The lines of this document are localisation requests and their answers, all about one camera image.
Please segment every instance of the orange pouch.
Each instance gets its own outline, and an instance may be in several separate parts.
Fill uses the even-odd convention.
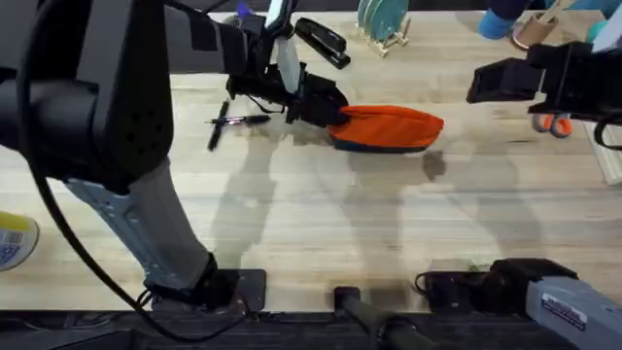
[[[421,152],[438,137],[444,121],[428,113],[396,106],[347,106],[350,117],[328,127],[334,148],[342,151],[403,154]]]

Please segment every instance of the wooden table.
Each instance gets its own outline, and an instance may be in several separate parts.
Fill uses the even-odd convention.
[[[196,234],[223,267],[268,273],[270,310],[330,309],[334,286],[354,285],[392,309],[424,306],[418,272],[467,268],[503,257],[547,257],[622,302],[622,195],[604,185],[583,128],[558,140],[531,129],[529,103],[465,104],[473,70],[524,56],[475,33],[481,13],[413,13],[410,43],[379,58],[357,37],[354,13],[311,18],[348,39],[351,66],[337,71],[298,42],[313,73],[335,79],[352,104],[395,104],[446,120],[423,155],[337,152],[326,133],[280,118],[231,127],[206,150],[225,97],[225,76],[172,78],[176,138],[170,157]],[[563,15],[553,43],[580,40],[596,12]],[[231,115],[256,112],[238,99]],[[78,260],[52,224],[16,153],[0,150],[0,210],[42,227],[33,256],[0,273],[3,309],[125,309]],[[75,231],[128,291],[143,273],[92,210],[54,189]]]

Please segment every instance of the blue object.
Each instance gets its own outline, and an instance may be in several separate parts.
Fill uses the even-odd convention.
[[[245,15],[253,14],[253,10],[251,10],[244,1],[240,1],[235,5],[235,12],[240,18],[243,18]]]
[[[498,40],[505,36],[514,24],[515,19],[504,19],[495,14],[493,10],[488,9],[486,15],[479,22],[477,31],[484,38]]]
[[[555,0],[546,0],[546,6],[553,5]],[[620,6],[622,0],[577,0],[569,10],[601,10],[606,18],[610,18]]]
[[[601,30],[605,28],[605,26],[606,20],[601,20],[596,24],[592,24],[592,26],[590,26],[590,28],[587,30],[587,38],[585,39],[585,41],[587,43],[593,43],[594,39],[596,39],[596,37],[599,35]]]

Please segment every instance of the black cable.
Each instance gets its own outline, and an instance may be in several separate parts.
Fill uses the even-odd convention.
[[[95,259],[88,253],[86,248],[80,242],[76,233],[71,229],[67,220],[65,219],[62,211],[58,207],[58,203],[54,198],[50,184],[44,175],[41,160],[37,150],[35,149],[33,139],[34,127],[33,118],[30,111],[30,88],[32,73],[31,68],[34,60],[34,51],[39,41],[39,36],[43,32],[47,19],[50,17],[52,10],[58,6],[63,0],[48,0],[40,7],[39,13],[32,25],[32,29],[25,42],[25,49],[22,55],[22,61],[17,71],[17,114],[20,116],[20,131],[19,131],[19,144],[21,152],[28,162],[30,172],[35,181],[37,189],[41,198],[43,199],[46,208],[50,212],[56,226],[62,233],[63,237],[67,240],[67,243],[73,248],[80,259],[86,264],[86,266],[104,283],[111,291],[113,291],[120,299],[122,299],[127,305],[129,305],[136,313],[152,327],[156,332],[161,335],[184,343],[199,343],[210,340],[223,332],[241,324],[245,321],[245,318],[240,318],[237,321],[227,325],[222,330],[202,336],[199,338],[189,338],[175,334],[163,326],[161,326],[156,320],[154,320],[150,314],[136,302],[123,288],[119,286],[113,280],[106,271],[95,261]]]
[[[281,111],[271,111],[265,107],[263,107],[259,101],[257,101],[253,96],[247,94],[246,95],[249,99],[251,99],[251,101],[255,102],[256,105],[258,105],[259,109],[265,113],[265,114],[273,114],[273,113],[285,113],[285,106],[281,106]]]
[[[415,277],[415,281],[411,285],[411,287],[414,288],[415,291],[423,297],[427,297],[429,292],[425,288],[421,287],[421,285],[419,285],[419,280],[424,277],[427,277],[428,275],[430,275],[429,272],[423,272],[423,273],[418,274],[417,277]]]
[[[622,151],[622,145],[608,145],[605,143],[605,140],[603,139],[603,132],[605,132],[605,128],[613,122],[616,122],[618,120],[622,119],[622,116],[619,115],[611,115],[611,116],[607,116],[604,119],[600,120],[597,124],[596,127],[594,128],[594,141],[596,141],[597,144],[613,150],[613,151]]]
[[[172,7],[175,10],[179,10],[187,15],[203,17],[204,14],[201,10],[198,10],[192,6],[188,6],[175,0],[164,0],[164,5]]]

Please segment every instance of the stapler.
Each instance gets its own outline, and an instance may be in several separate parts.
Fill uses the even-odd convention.
[[[350,64],[350,56],[345,53],[346,40],[329,28],[309,18],[301,18],[295,24],[295,33],[335,68],[343,69]]]

